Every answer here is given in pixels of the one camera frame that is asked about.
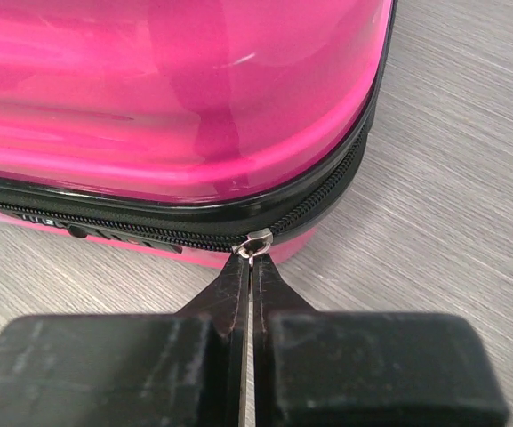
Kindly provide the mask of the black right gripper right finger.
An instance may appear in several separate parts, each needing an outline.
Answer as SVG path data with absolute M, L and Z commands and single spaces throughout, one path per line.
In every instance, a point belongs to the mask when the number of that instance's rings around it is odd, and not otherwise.
M 267 255 L 252 268 L 259 426 L 505 426 L 484 343 L 441 312 L 321 311 Z

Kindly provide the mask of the pink and teal children's suitcase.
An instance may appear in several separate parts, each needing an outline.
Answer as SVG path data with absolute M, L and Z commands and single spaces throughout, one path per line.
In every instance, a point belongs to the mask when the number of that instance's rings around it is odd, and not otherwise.
M 220 267 L 357 173 L 393 1 L 0 1 L 0 221 Z

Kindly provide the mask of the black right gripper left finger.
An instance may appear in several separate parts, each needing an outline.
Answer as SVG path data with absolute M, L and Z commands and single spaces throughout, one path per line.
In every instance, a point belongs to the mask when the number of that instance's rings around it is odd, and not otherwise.
M 174 313 L 31 315 L 0 333 L 0 426 L 242 426 L 251 268 Z

